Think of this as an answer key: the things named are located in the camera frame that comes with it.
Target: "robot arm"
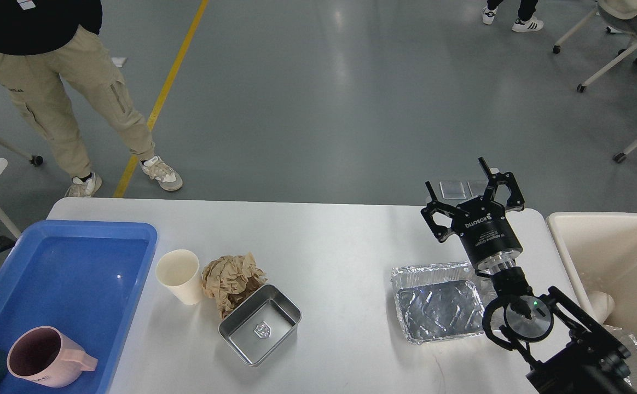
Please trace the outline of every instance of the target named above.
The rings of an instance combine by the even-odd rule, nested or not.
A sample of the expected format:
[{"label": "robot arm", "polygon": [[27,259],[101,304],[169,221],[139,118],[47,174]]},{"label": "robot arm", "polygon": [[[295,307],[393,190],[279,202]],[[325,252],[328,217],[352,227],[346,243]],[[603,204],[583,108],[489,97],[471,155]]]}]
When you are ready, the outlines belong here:
[{"label": "robot arm", "polygon": [[[630,353],[618,339],[556,287],[550,287],[548,294],[533,295],[523,270],[516,266],[523,248],[506,219],[506,212],[523,210],[525,204],[516,178],[511,172],[492,172],[483,158],[479,164],[488,178],[484,195],[453,207],[438,201],[426,182],[432,201],[421,214],[439,242],[458,235],[477,275],[491,278],[497,297],[484,309],[487,337],[521,354],[531,368],[526,378],[540,394],[637,394],[623,380],[629,376],[624,360]],[[511,193],[505,207],[494,200],[499,186]],[[436,212],[452,219],[450,227],[434,222]],[[503,310],[504,324],[492,327],[491,318],[498,309]],[[568,327],[570,342],[548,361],[538,361],[530,344],[549,336],[555,316]],[[494,334],[495,329],[503,338]]]}]

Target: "stainless steel container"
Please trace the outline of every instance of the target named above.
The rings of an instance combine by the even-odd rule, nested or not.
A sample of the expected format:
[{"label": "stainless steel container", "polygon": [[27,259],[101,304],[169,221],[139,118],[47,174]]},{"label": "stainless steel container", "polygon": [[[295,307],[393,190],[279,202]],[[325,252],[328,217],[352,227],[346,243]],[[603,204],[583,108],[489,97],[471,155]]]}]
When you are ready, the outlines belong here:
[{"label": "stainless steel container", "polygon": [[302,313],[273,285],[263,285],[219,325],[219,334],[246,364],[258,366],[297,329]]}]

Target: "mug handle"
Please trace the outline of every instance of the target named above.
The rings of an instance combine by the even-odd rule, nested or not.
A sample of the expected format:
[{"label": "mug handle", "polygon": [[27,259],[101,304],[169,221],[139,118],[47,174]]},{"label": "mug handle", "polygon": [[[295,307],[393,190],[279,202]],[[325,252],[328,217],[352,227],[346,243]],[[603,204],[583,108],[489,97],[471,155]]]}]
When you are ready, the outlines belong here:
[{"label": "mug handle", "polygon": [[81,371],[94,371],[97,367],[97,359],[95,357],[89,356],[86,352],[78,349],[64,349],[63,360],[78,362]]}]

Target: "blue plastic tray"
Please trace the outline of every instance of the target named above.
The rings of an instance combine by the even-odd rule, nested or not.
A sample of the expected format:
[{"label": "blue plastic tray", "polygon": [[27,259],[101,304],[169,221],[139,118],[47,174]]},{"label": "blue plastic tray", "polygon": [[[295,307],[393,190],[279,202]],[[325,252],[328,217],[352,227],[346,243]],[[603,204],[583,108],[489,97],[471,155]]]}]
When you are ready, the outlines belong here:
[{"label": "blue plastic tray", "polygon": [[0,347],[51,325],[99,363],[61,389],[8,374],[1,394],[104,394],[124,347],[158,235],[150,224],[45,220],[25,230],[0,269]]}]

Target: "pink mug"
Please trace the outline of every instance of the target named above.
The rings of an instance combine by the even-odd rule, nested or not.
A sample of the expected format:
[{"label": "pink mug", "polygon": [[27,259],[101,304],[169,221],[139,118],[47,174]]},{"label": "pink mug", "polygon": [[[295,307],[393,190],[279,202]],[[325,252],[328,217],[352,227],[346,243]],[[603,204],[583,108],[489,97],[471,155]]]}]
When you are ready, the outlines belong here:
[{"label": "pink mug", "polygon": [[48,325],[25,332],[8,353],[10,374],[48,387],[68,386],[96,366],[96,358]]}]

